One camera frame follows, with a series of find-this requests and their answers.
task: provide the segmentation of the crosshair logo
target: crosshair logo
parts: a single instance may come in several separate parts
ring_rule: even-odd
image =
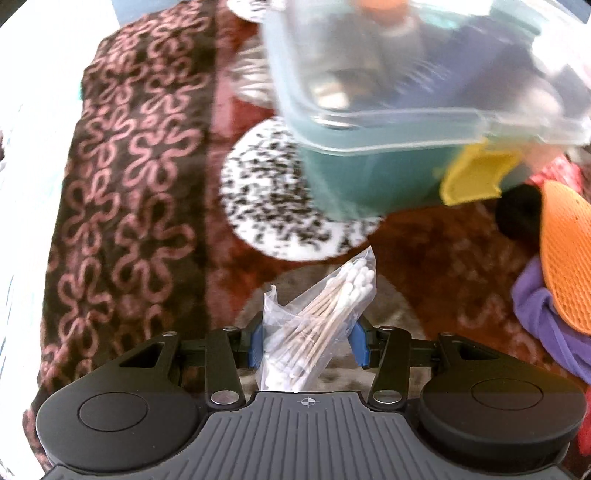
[[[304,400],[300,402],[303,406],[310,408],[313,405],[316,405],[318,402],[313,398],[306,397]]]

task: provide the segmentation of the red cloth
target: red cloth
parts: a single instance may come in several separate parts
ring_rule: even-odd
[[[585,397],[587,398],[587,414],[579,430],[578,441],[579,453],[583,456],[589,456],[591,455],[591,408],[589,408],[591,404],[591,387],[587,389]]]
[[[583,192],[583,176],[578,165],[568,161],[566,156],[557,157],[541,172],[530,178],[530,183],[540,187],[546,180],[556,180],[571,187],[575,192]]]

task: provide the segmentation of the cotton swab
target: cotton swab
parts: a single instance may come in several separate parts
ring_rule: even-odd
[[[339,328],[373,290],[375,271],[364,258],[345,263],[322,291],[264,342],[261,385],[300,391],[320,357],[335,341]]]

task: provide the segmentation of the metal screw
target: metal screw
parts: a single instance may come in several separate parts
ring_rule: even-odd
[[[234,390],[220,390],[212,394],[212,402],[217,403],[218,405],[232,405],[236,403],[240,395],[238,395]]]
[[[378,390],[374,393],[374,400],[384,405],[392,405],[402,400],[402,394],[396,390]]]

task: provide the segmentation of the black circular cover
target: black circular cover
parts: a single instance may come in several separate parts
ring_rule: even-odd
[[[421,424],[439,443],[473,459],[514,462],[556,453],[576,436],[586,411],[576,384],[531,365],[499,372],[476,363],[434,377],[421,393]]]
[[[190,394],[155,369],[97,369],[53,394],[37,433],[53,463],[83,472],[125,472],[182,448],[199,425]]]

